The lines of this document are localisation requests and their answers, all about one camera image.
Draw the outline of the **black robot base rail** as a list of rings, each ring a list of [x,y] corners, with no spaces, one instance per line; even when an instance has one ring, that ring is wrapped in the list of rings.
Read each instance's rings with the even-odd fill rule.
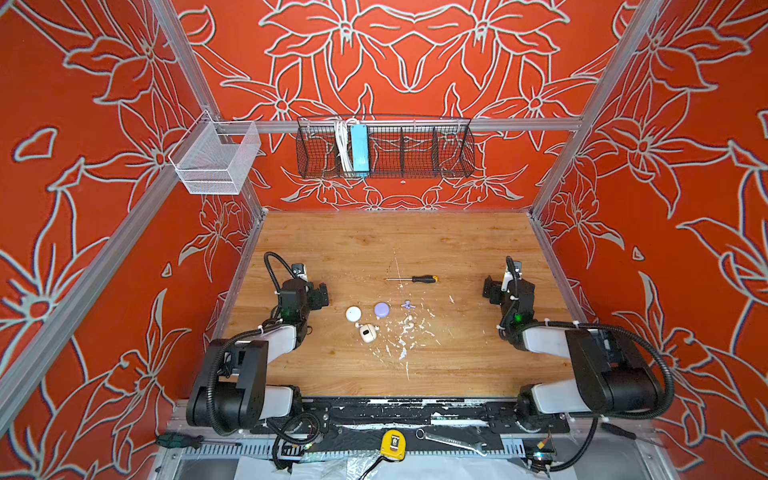
[[[279,457],[305,462],[374,454],[388,430],[402,432],[409,456],[523,459],[540,447],[554,450],[554,438],[567,436],[566,415],[522,420],[513,398],[308,397],[303,410],[320,422],[320,434],[304,446],[286,445]],[[465,442],[486,443],[486,457],[419,440],[417,429]]]

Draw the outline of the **white earbuds charging case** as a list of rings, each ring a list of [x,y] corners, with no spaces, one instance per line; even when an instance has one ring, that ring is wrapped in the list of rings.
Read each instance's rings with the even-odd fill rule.
[[[358,331],[362,341],[370,344],[377,339],[379,329],[373,324],[364,324],[359,326]]]

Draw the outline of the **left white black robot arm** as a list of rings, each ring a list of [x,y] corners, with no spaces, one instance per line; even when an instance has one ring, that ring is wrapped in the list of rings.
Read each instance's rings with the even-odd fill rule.
[[[303,413],[300,389],[268,384],[268,367],[302,345],[310,314],[330,305],[328,289],[310,282],[302,264],[272,251],[263,260],[277,303],[256,328],[211,341],[187,401],[190,426],[228,436]]]

